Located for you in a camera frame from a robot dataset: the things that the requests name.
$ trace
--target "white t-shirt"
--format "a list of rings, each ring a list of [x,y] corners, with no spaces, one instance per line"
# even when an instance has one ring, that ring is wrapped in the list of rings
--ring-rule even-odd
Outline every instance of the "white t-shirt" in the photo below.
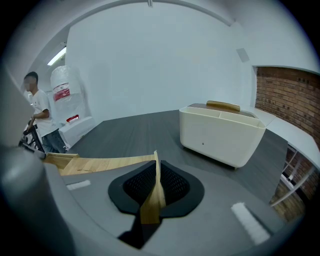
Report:
[[[54,132],[58,129],[53,118],[51,117],[51,109],[49,99],[43,90],[38,90],[32,97],[32,105],[35,108],[34,114],[39,114],[44,110],[49,110],[50,116],[48,118],[36,118],[34,123],[38,126],[38,132],[41,137]]]

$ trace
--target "man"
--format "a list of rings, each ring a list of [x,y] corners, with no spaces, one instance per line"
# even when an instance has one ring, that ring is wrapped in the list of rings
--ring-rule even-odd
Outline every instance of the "man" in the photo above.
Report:
[[[46,153],[65,153],[66,145],[50,116],[49,99],[43,90],[38,89],[38,74],[36,72],[28,73],[24,77],[23,83],[27,92],[32,93],[32,105],[35,108],[27,131],[32,128],[35,122],[42,137],[44,151]]]

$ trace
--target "white bin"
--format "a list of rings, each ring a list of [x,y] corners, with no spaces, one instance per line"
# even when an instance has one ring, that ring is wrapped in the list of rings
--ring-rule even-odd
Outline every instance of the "white bin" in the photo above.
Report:
[[[266,130],[259,119],[241,114],[190,106],[179,114],[183,146],[236,168],[248,162]]]

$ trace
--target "brick wall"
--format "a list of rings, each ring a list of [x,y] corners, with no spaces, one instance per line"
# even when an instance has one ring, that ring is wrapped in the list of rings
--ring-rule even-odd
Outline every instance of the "brick wall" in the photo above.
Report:
[[[255,107],[276,115],[310,134],[320,148],[320,76],[283,67],[257,69]],[[292,156],[288,150],[287,160]],[[297,182],[312,164],[303,158],[294,181]],[[320,182],[315,171],[302,185],[303,193],[311,199]]]

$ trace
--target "fluorescent light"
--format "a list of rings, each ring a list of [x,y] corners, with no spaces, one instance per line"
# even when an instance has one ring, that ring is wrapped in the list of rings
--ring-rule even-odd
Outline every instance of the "fluorescent light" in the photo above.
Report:
[[[58,52],[56,56],[49,61],[48,66],[52,66],[60,57],[66,54],[67,47],[64,47],[61,51]]]

